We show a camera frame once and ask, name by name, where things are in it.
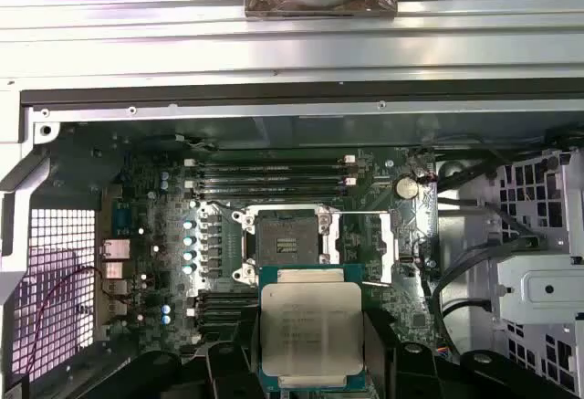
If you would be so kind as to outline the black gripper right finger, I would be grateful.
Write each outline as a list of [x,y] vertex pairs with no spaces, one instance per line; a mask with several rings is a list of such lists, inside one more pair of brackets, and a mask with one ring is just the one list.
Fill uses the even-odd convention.
[[385,310],[364,311],[364,365],[380,398],[573,398],[568,390],[491,351],[464,353],[458,363],[401,341]]

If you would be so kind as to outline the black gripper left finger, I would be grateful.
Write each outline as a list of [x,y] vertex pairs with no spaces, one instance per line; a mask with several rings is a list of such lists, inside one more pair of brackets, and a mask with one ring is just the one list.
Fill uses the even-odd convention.
[[232,341],[218,341],[183,362],[147,352],[83,393],[83,398],[259,398],[258,307],[246,307]]

